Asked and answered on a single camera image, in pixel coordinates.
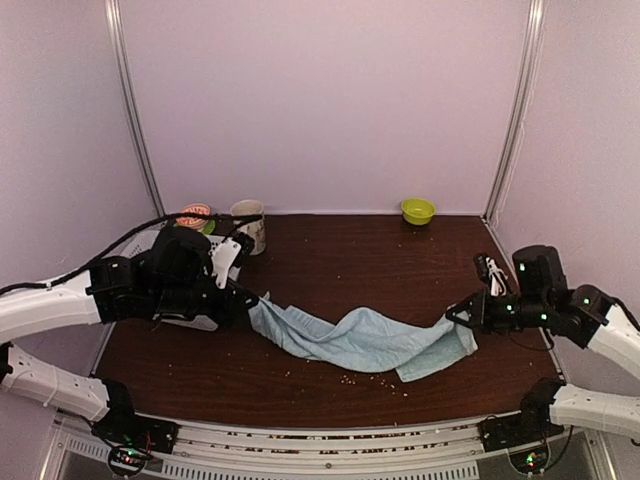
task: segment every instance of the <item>cloth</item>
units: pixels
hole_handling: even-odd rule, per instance
[[[357,372],[395,368],[403,382],[444,370],[478,349],[470,329],[444,316],[433,327],[420,328],[357,308],[333,325],[296,307],[282,309],[267,294],[249,317],[256,332],[296,357]]]

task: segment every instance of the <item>yellow-green bowl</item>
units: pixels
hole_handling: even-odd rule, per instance
[[[426,225],[436,214],[436,207],[421,198],[409,198],[402,202],[402,216],[411,225]]]

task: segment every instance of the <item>wood grain surface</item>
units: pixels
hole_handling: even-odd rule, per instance
[[[371,307],[429,327],[446,307],[481,287],[473,255],[502,259],[480,219],[436,217],[415,228],[391,216],[267,218],[267,251],[240,282],[285,307],[337,322]],[[518,409],[548,353],[502,336],[476,336],[478,351],[430,377],[403,384],[395,371],[354,373],[306,361],[253,332],[248,318],[204,333],[163,325],[116,326],[97,374],[124,382],[141,412],[269,427],[365,427],[450,420]],[[518,342],[543,347],[537,331]]]

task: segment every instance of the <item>orange lid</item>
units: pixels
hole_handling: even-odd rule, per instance
[[[203,205],[202,203],[194,203],[188,207],[184,207],[180,213],[199,213],[201,215],[211,215],[211,207],[209,205]],[[192,228],[193,230],[200,230],[205,226],[207,220],[200,218],[181,217],[176,221],[181,227]]]

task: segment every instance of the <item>cup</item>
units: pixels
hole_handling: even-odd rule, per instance
[[[257,200],[242,200],[235,203],[231,207],[231,215],[262,215],[260,220],[243,225],[238,229],[242,233],[246,233],[255,242],[251,255],[260,255],[267,247],[267,237],[264,230],[264,205]],[[234,220],[233,223],[238,225],[242,220]]]

